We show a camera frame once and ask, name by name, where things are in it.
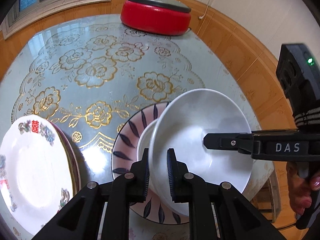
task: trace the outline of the red electric pot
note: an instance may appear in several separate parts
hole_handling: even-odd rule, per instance
[[[177,0],[127,0],[123,24],[137,30],[168,36],[182,35],[189,27],[191,8]]]

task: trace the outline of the window frame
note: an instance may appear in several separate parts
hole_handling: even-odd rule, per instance
[[[24,9],[22,14],[16,18],[15,22],[9,26],[9,17],[13,18],[13,13],[16,13],[16,10],[19,9],[19,7],[17,7],[19,6],[19,1],[17,1],[2,22],[3,37],[6,40],[19,30],[51,14],[84,4],[109,1],[110,0],[43,0],[39,2],[39,0],[37,0],[37,3]]]

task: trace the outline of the fingernail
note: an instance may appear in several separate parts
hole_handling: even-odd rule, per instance
[[[320,177],[313,178],[313,188],[314,190],[320,189]]]
[[[310,200],[303,201],[302,206],[304,208],[309,208],[311,206],[311,201]]]

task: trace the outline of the white bowl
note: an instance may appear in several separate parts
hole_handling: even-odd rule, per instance
[[[153,130],[156,126],[158,119],[153,120],[146,128],[145,130],[142,132],[140,138],[139,138],[139,142],[138,142],[138,146],[137,146],[137,160],[141,161],[142,160],[142,156],[143,156],[143,152],[145,148],[149,148],[150,145],[150,140],[152,137],[152,133]],[[152,180],[149,180],[149,188],[152,191],[155,191],[155,188],[153,186]]]
[[[150,179],[161,201],[180,215],[189,215],[187,203],[174,203],[170,196],[167,150],[174,148],[178,161],[189,172],[219,185],[230,182],[241,193],[252,171],[249,155],[236,151],[208,150],[209,133],[251,133],[240,108],[227,96],[209,89],[196,89],[178,96],[161,114],[149,148]]]

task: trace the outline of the screw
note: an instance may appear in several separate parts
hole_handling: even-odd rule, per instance
[[[221,186],[224,189],[231,189],[231,184],[229,182],[223,182]]]
[[[93,189],[93,188],[95,188],[96,186],[97,186],[97,183],[94,182],[94,181],[90,181],[90,182],[88,182],[88,184],[87,184],[87,187],[90,188],[90,189]]]
[[[132,179],[132,178],[134,177],[134,174],[133,174],[132,172],[127,172],[127,173],[124,175],[124,177],[125,177],[126,179]]]
[[[184,177],[185,177],[186,179],[193,179],[194,176],[193,176],[192,173],[188,172],[188,173],[184,174]]]

